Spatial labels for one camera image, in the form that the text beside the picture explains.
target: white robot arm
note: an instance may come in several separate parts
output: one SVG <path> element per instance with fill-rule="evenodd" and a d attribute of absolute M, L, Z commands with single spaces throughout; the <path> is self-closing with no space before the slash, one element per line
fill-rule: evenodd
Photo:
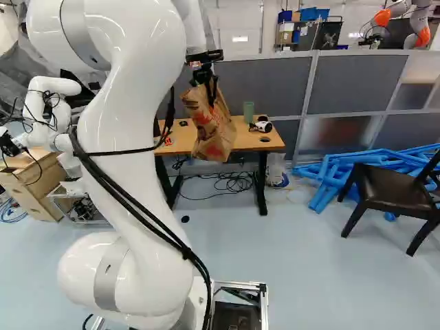
<path fill-rule="evenodd" d="M 174 4 L 32 0 L 27 14 L 29 38 L 48 61 L 73 72 L 109 70 L 72 142 L 87 192 L 115 232 L 71 246 L 59 284 L 73 302 L 139 330 L 208 326 L 209 274 L 166 204 L 153 152 L 120 152 L 153 145 L 155 113 L 185 56 L 212 58 L 198 0 Z"/>
<path fill-rule="evenodd" d="M 72 109 L 63 96 L 73 96 L 80 92 L 81 86 L 72 80 L 40 76 L 31 79 L 22 113 L 23 119 L 28 120 L 25 125 L 29 133 L 22 133 L 12 139 L 8 129 L 0 127 L 2 151 L 11 157 L 33 146 L 43 146 L 49 151 L 72 152 L 67 134 L 64 134 L 70 125 Z"/>

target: floor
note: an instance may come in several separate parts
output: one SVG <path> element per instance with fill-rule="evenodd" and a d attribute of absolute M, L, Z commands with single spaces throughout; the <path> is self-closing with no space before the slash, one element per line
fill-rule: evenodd
<path fill-rule="evenodd" d="M 183 193 L 203 197 L 195 192 L 215 191 L 209 180 L 187 181 Z M 312 193 L 299 181 L 293 190 L 267 191 L 267 217 L 258 216 L 252 192 L 204 202 L 180 198 L 175 214 L 190 216 L 185 230 L 213 278 L 268 284 L 271 330 L 437 330 L 436 235 L 410 258 L 404 251 L 422 222 L 401 217 L 389 223 L 380 212 L 368 212 L 341 239 L 353 204 L 333 203 L 317 215 L 307 208 Z M 0 329 L 81 329 L 87 310 L 57 288 L 56 266 L 76 239 L 93 230 L 109 228 L 33 219 L 0 223 Z"/>

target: wooden desk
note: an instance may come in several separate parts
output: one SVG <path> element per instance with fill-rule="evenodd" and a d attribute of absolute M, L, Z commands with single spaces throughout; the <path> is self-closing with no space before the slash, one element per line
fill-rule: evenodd
<path fill-rule="evenodd" d="M 181 121 L 186 121 L 188 126 L 180 126 Z M 267 215 L 267 206 L 264 196 L 267 154 L 270 151 L 283 149 L 285 144 L 274 128 L 270 133 L 249 132 L 249 126 L 244 121 L 244 116 L 232 117 L 237 135 L 232 151 L 256 151 L 258 152 L 258 171 L 254 173 L 254 187 L 260 215 Z M 164 120 L 159 121 L 161 129 Z M 173 208 L 183 183 L 183 176 L 177 176 L 174 185 L 171 185 L 168 173 L 162 156 L 191 154 L 197 139 L 197 129 L 192 119 L 176 119 L 169 135 L 173 141 L 170 146 L 161 146 L 155 150 L 156 172 L 164 189 L 168 205 Z M 261 139 L 268 139 L 269 142 L 262 142 Z"/>

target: paper bag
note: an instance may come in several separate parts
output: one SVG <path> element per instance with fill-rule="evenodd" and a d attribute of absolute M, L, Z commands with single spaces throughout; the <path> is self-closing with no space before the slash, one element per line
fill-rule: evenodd
<path fill-rule="evenodd" d="M 208 98 L 210 91 L 214 91 L 213 107 Z M 210 91 L 207 91 L 205 85 L 199 85 L 180 96 L 197 127 L 197 140 L 191 154 L 201 160 L 226 162 L 234 146 L 237 130 L 223 94 L 213 79 Z"/>

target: blue box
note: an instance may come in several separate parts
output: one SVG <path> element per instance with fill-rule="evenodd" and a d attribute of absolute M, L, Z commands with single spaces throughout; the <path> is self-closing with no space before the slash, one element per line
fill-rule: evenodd
<path fill-rule="evenodd" d="M 285 10 L 283 12 L 278 13 L 278 23 L 282 22 L 290 22 L 292 21 L 292 10 Z"/>
<path fill-rule="evenodd" d="M 300 10 L 301 21 L 315 21 L 318 18 L 318 11 L 316 7 L 304 8 Z"/>

